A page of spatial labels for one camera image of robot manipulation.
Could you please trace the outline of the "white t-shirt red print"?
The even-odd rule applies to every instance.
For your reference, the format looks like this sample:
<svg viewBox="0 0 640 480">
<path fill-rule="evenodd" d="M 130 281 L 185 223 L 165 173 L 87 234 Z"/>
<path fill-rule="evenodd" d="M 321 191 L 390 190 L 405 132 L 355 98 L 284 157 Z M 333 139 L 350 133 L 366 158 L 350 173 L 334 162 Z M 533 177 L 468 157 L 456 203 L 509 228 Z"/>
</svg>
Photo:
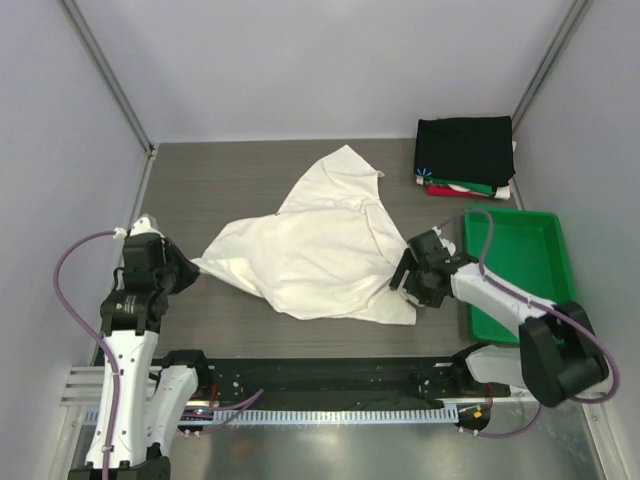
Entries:
<svg viewBox="0 0 640 480">
<path fill-rule="evenodd" d="M 345 145 L 316 161 L 276 213 L 227 224 L 193 262 L 298 320 L 412 326 L 415 308 L 389 287 L 406 242 L 380 175 Z"/>
</svg>

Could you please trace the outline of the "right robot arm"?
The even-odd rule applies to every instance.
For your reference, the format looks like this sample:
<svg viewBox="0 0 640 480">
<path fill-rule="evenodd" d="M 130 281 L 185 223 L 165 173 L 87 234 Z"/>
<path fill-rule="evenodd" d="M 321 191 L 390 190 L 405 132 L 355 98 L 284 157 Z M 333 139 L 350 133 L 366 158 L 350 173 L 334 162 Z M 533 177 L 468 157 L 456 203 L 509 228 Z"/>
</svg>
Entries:
<svg viewBox="0 0 640 480">
<path fill-rule="evenodd" d="M 486 345 L 464 355 L 450 372 L 462 395 L 496 382 L 525 388 L 555 407 L 593 400 L 595 387 L 610 379 L 604 349 L 579 304 L 557 304 L 495 276 L 482 259 L 456 252 L 437 228 L 408 241 L 390 287 L 416 307 L 438 308 L 455 298 L 517 337 L 515 347 Z"/>
</svg>

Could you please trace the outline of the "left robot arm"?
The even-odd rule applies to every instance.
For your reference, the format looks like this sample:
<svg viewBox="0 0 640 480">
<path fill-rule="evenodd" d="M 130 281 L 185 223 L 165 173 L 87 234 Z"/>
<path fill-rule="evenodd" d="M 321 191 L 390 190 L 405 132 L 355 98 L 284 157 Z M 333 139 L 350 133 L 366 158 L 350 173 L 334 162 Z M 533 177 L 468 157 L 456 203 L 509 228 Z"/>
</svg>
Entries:
<svg viewBox="0 0 640 480">
<path fill-rule="evenodd" d="M 105 367 L 95 433 L 71 479 L 167 479 L 170 444 L 188 401 L 205 397 L 213 375 L 200 350 L 167 354 L 148 390 L 161 320 L 170 296 L 199 276 L 197 267 L 160 233 L 129 232 L 123 264 L 100 306 L 101 329 L 90 334 Z"/>
</svg>

